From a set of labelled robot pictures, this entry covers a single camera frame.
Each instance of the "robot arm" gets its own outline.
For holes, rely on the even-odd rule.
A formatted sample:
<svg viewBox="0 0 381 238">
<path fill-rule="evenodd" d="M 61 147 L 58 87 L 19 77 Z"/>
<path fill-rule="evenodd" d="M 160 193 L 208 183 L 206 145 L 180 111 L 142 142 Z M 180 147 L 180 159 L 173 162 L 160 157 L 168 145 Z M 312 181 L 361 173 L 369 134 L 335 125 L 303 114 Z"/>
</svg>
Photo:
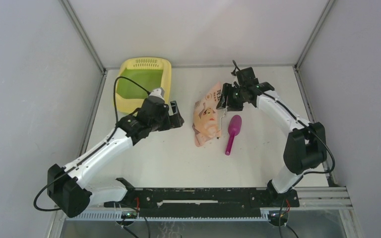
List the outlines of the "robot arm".
<svg viewBox="0 0 381 238">
<path fill-rule="evenodd" d="M 150 132 L 182 126 L 184 120 L 176 102 L 170 102 L 173 111 L 170 116 L 163 95 L 163 89 L 154 89 L 141 108 L 121 118 L 115 128 L 91 150 L 62 168 L 56 164 L 49 168 L 48 196 L 68 217 L 79 215 L 93 204 L 122 200 L 127 191 L 122 183 L 110 180 L 90 184 L 91 179 L 103 166 L 146 138 Z"/>
<path fill-rule="evenodd" d="M 324 127 L 320 122 L 311 123 L 301 118 L 288 108 L 279 100 L 274 87 L 267 82 L 258 82 L 251 67 L 239 70 L 235 75 L 238 83 L 223 85 L 217 108 L 241 111 L 243 103 L 251 103 L 268 114 L 287 135 L 283 155 L 285 166 L 267 185 L 271 195 L 277 197 L 290 191 L 301 180 L 303 174 L 326 161 L 326 148 L 313 135 L 314 133 L 325 141 Z"/>
</svg>

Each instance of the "white wall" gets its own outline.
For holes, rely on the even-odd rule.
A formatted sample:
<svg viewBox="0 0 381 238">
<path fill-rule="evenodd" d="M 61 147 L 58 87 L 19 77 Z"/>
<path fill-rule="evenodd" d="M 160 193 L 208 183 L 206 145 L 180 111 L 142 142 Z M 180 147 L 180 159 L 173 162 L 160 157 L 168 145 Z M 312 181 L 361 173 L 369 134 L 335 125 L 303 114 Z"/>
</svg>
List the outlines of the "white wall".
<svg viewBox="0 0 381 238">
<path fill-rule="evenodd" d="M 0 0 L 0 237 L 44 236 L 33 198 L 78 154 L 100 78 L 58 1 Z"/>
<path fill-rule="evenodd" d="M 337 1 L 301 68 L 367 238 L 381 237 L 381 1 Z"/>
<path fill-rule="evenodd" d="M 295 64 L 327 0 L 71 0 L 106 67 Z"/>
</svg>

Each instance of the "snack bag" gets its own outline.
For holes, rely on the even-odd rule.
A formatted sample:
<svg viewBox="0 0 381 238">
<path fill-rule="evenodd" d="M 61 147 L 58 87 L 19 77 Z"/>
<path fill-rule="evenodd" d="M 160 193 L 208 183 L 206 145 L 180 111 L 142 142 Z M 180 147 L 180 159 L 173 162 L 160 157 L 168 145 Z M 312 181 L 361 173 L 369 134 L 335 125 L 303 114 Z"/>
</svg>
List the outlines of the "snack bag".
<svg viewBox="0 0 381 238">
<path fill-rule="evenodd" d="M 203 99 L 195 103 L 192 127 L 195 131 L 195 145 L 198 147 L 221 136 L 221 118 L 225 110 L 216 109 L 220 97 L 221 83 L 218 82 Z"/>
</svg>

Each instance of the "yellow tray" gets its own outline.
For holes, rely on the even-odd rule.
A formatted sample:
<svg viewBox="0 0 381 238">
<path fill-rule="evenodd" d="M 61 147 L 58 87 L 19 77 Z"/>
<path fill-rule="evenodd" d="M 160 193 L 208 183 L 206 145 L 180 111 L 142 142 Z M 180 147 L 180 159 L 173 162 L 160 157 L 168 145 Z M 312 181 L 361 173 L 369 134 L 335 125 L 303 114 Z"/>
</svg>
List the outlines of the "yellow tray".
<svg viewBox="0 0 381 238">
<path fill-rule="evenodd" d="M 164 100 L 169 101 L 172 65 L 168 60 L 152 57 L 128 59 L 122 64 L 119 76 L 132 79 L 150 92 L 162 87 Z M 148 97 L 145 91 L 125 79 L 118 80 L 115 96 L 116 107 L 123 113 L 132 113 Z"/>
</svg>

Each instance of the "pink scoop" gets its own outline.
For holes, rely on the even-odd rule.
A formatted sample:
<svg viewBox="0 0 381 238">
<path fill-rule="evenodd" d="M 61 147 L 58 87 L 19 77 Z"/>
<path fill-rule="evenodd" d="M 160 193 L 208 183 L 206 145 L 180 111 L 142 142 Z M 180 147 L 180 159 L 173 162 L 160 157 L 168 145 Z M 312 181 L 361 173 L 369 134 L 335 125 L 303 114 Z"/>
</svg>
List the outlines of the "pink scoop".
<svg viewBox="0 0 381 238">
<path fill-rule="evenodd" d="M 239 115 L 233 116 L 229 124 L 230 138 L 226 148 L 226 155 L 230 155 L 234 137 L 240 133 L 240 127 L 242 127 L 242 118 Z"/>
</svg>

